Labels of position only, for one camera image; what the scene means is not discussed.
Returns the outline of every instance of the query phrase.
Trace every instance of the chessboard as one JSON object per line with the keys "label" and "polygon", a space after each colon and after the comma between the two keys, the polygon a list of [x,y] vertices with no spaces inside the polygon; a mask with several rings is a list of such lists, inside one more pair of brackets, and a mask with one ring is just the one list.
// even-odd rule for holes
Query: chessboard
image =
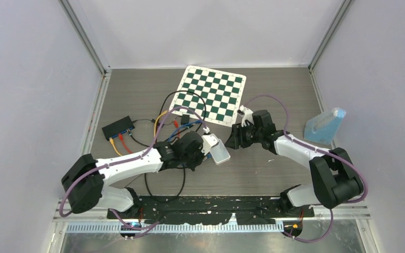
{"label": "chessboard", "polygon": [[[231,127],[237,119],[246,77],[244,75],[207,69],[205,67],[188,66],[179,83],[179,90],[188,90],[200,95],[206,102],[205,121]],[[178,92],[170,105],[170,110],[177,106],[185,106],[204,116],[204,104],[193,94]],[[173,112],[177,115],[187,114],[187,110]]]}

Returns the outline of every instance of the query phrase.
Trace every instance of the red cable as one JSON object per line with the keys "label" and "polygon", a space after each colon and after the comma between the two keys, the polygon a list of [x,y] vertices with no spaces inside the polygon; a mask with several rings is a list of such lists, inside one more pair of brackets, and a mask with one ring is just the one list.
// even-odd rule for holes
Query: red cable
{"label": "red cable", "polygon": [[178,129],[178,128],[179,128],[179,126],[178,126],[178,121],[173,120],[173,122],[175,123],[176,129]]}
{"label": "red cable", "polygon": [[119,139],[122,142],[123,147],[128,151],[128,153],[132,154],[132,151],[127,147],[127,145],[125,144],[125,142],[123,141],[123,137],[122,134],[119,133]]}

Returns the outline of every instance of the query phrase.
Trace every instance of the purple cable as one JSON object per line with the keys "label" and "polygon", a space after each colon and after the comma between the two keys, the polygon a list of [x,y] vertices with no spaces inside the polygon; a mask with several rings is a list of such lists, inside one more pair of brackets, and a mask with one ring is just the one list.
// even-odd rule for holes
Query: purple cable
{"label": "purple cable", "polygon": [[341,161],[341,162],[347,164],[350,168],[352,168],[352,170],[354,170],[354,171],[356,172],[356,174],[358,174],[358,176],[361,178],[362,184],[364,185],[364,191],[363,191],[362,195],[361,195],[359,198],[357,198],[357,199],[355,199],[355,200],[349,200],[349,201],[347,201],[346,203],[358,203],[358,202],[361,202],[362,200],[364,200],[364,199],[367,197],[367,193],[368,193],[368,191],[367,191],[367,189],[368,189],[367,181],[366,181],[366,179],[364,178],[364,175],[363,175],[359,170],[357,170],[357,169],[355,168],[355,166],[354,166],[352,163],[350,163],[349,161],[347,161],[346,159],[344,159],[344,158],[342,158],[342,157],[338,157],[338,156],[335,155],[335,154],[332,154],[332,153],[327,152],[327,151],[323,151],[323,150],[316,149],[316,148],[314,148],[314,147],[311,146],[311,145],[308,145],[308,144],[306,144],[306,143],[303,143],[303,142],[301,142],[301,141],[299,141],[299,140],[294,140],[294,139],[292,139],[290,136],[288,136],[288,134],[286,133],[286,128],[288,127],[288,122],[290,121],[290,114],[288,113],[288,109],[286,108],[286,106],[285,106],[278,98],[275,98],[275,97],[273,97],[273,96],[271,96],[271,95],[266,95],[266,94],[258,95],[258,96],[256,96],[256,97],[252,98],[251,100],[249,100],[244,106],[246,107],[249,103],[252,102],[252,100],[254,100],[254,99],[256,99],[256,98],[259,98],[259,97],[261,97],[261,96],[267,96],[268,98],[274,99],[274,100],[277,101],[279,104],[281,104],[282,107],[283,107],[283,109],[285,110],[286,122],[285,122],[285,127],[283,127],[283,134],[285,135],[285,137],[287,137],[289,140],[294,141],[295,143],[297,143],[297,144],[299,144],[299,145],[301,145],[301,146],[303,146],[303,147],[306,147],[306,148],[308,148],[308,149],[311,149],[311,150],[313,150],[313,151],[316,151],[316,152],[319,152],[319,153],[322,153],[322,154],[326,154],[326,155],[328,155],[329,157],[333,157],[334,159],[337,159],[337,160],[339,160],[339,161]]}
{"label": "purple cable", "polygon": [[[329,228],[327,229],[327,231],[325,232],[325,234],[323,236],[321,236],[321,237],[319,237],[317,239],[314,239],[314,240],[306,240],[306,239],[294,237],[294,240],[301,241],[301,242],[306,242],[306,243],[309,244],[309,243],[318,242],[318,241],[324,239],[331,232],[331,229],[333,228],[333,211],[331,209],[330,209],[330,215],[331,215],[330,225],[329,225]],[[291,229],[291,231],[289,233],[287,233],[285,231],[283,231],[283,233],[285,235],[289,236],[289,237],[293,237],[291,235],[292,231],[293,231],[293,229]]]}
{"label": "purple cable", "polygon": [[[66,199],[68,199],[68,197],[69,197],[69,195],[71,194],[71,192],[72,192],[72,190],[74,189],[74,187],[75,187],[81,180],[83,180],[85,177],[87,177],[87,176],[91,175],[92,173],[97,172],[97,171],[99,171],[99,170],[101,170],[101,169],[103,169],[103,168],[108,168],[108,167],[110,167],[110,166],[114,166],[114,165],[118,165],[118,164],[122,164],[122,163],[126,163],[126,162],[136,161],[136,160],[141,159],[141,158],[144,157],[145,155],[147,155],[148,152],[150,152],[150,150],[153,148],[153,145],[155,144],[155,142],[156,142],[156,140],[157,140],[157,138],[158,138],[158,136],[159,136],[159,132],[160,132],[161,129],[162,129],[162,126],[163,126],[163,123],[165,122],[165,119],[166,119],[173,111],[176,111],[176,110],[179,110],[179,109],[186,109],[187,111],[191,112],[192,114],[194,114],[194,115],[202,122],[202,125],[204,126],[204,128],[207,127],[206,123],[205,123],[204,120],[201,118],[201,116],[199,116],[196,112],[194,112],[194,110],[192,110],[192,109],[190,109],[190,108],[187,108],[187,107],[184,107],[184,106],[177,106],[177,107],[171,109],[171,110],[170,110],[167,114],[165,114],[165,116],[163,117],[163,121],[160,123],[160,125],[159,125],[159,127],[158,127],[158,131],[156,132],[155,138],[153,139],[153,141],[152,141],[152,143],[150,144],[150,146],[148,146],[148,148],[146,149],[146,151],[145,151],[142,155],[138,155],[137,157],[128,158],[128,159],[121,160],[121,161],[117,161],[117,162],[111,162],[111,163],[109,163],[109,164],[104,164],[104,165],[102,165],[102,166],[98,166],[98,167],[96,167],[96,168],[94,168],[94,169],[92,169],[92,170],[89,170],[89,171],[87,171],[86,173],[84,173],[83,175],[79,176],[79,177],[69,186],[69,188],[67,189],[66,193],[64,194],[63,199],[61,200],[60,208],[59,208],[59,210],[58,210],[58,212],[60,213],[60,216],[63,217],[63,218],[65,218],[65,217],[69,216],[69,215],[72,213],[72,211],[69,211],[68,213],[64,213],[64,212],[63,212],[64,204],[66,203]],[[122,223],[124,223],[123,220],[120,218],[120,216],[118,216],[118,219],[119,219],[119,221],[121,221]],[[156,225],[154,225],[154,224],[153,224],[153,225],[149,225],[149,226],[147,226],[147,227],[141,228],[141,230],[143,230],[143,229],[148,229],[147,231],[150,231],[150,230],[153,229],[155,226],[156,226]],[[128,228],[131,228],[131,229],[134,229],[134,230],[137,230],[137,229],[138,229],[138,228],[133,227],[133,226],[130,226],[130,225],[128,225]]]}

